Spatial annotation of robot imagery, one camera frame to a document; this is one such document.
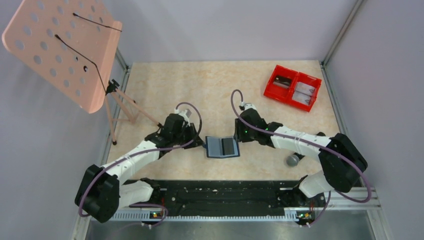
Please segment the black credit card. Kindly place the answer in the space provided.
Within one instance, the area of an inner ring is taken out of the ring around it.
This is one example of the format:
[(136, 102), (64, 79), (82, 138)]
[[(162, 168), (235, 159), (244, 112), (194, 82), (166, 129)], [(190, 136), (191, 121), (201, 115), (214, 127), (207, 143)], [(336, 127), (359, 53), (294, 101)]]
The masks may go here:
[(221, 148), (223, 156), (232, 156), (235, 154), (234, 139), (226, 137), (221, 140)]

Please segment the blue leather card holder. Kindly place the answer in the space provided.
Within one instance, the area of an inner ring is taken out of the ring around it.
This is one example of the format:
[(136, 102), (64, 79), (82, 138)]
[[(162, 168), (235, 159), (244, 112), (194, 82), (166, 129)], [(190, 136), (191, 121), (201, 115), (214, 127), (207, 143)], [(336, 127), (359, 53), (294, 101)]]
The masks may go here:
[[(234, 139), (234, 148), (235, 154), (224, 156), (222, 153), (222, 143), (223, 138), (233, 138)], [(206, 157), (211, 159), (227, 159), (227, 158), (237, 158), (240, 154), (239, 143), (233, 136), (228, 137), (216, 137), (216, 136), (206, 136), (203, 148), (206, 150)]]

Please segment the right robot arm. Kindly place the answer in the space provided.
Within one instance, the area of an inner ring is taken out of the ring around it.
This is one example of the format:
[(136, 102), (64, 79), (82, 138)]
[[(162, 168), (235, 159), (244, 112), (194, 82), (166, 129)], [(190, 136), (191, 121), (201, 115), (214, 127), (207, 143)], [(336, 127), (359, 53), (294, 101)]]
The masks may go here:
[(342, 133), (332, 137), (311, 135), (278, 122), (267, 123), (251, 103), (242, 102), (239, 108), (241, 114), (235, 119), (235, 137), (239, 142), (290, 150), (320, 163), (321, 170), (303, 177), (293, 192), (293, 200), (299, 206), (307, 206), (324, 192), (348, 193), (368, 167), (362, 154)]

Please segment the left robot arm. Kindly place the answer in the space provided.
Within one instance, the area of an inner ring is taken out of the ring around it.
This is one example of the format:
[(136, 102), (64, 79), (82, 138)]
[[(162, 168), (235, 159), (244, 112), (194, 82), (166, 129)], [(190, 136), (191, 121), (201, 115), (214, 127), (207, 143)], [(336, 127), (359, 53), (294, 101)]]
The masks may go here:
[(164, 125), (147, 135), (135, 148), (113, 162), (89, 166), (80, 183), (74, 203), (81, 217), (93, 217), (105, 223), (118, 209), (136, 203), (154, 207), (160, 193), (145, 180), (127, 181), (146, 165), (176, 149), (195, 148), (199, 130), (190, 122), (190, 111), (176, 110)]

